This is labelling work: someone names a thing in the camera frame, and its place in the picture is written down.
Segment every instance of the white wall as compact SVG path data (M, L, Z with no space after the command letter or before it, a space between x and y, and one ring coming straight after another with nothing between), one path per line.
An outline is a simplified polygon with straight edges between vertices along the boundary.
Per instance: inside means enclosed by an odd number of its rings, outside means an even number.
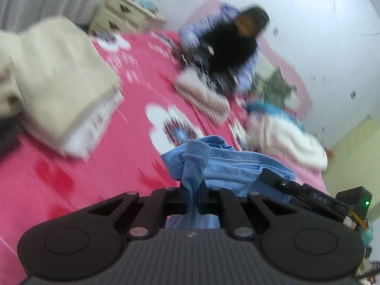
M89 2L88 11L101 1ZM168 28L177 29L204 0L152 1L168 18ZM304 79L314 103L305 125L325 145L333 145L370 113L380 96L380 35L369 35L380 32L380 19L369 0L222 1L266 8L271 17L266 38ZM277 37L271 33L274 27Z

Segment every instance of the white logo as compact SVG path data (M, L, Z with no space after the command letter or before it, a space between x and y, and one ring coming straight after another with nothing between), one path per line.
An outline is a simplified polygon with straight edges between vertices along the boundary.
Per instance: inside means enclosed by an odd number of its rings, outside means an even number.
M188 233L186 236L188 236L189 238L194 238L194 237L196 237L198 234L197 233L195 233L195 232L191 232L191 233Z

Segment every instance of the light blue sleeve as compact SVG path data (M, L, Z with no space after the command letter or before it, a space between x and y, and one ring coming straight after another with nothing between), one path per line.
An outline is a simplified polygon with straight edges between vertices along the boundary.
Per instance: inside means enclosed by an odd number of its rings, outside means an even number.
M221 20L223 20L222 15L219 12L215 12L196 24L190 24L181 28L178 33L182 47L184 49L198 47L199 38L204 33L210 31Z
M241 66L236 72L235 76L239 80L236 87L236 92L243 94L250 90L255 75L256 63L259 58L259 49Z

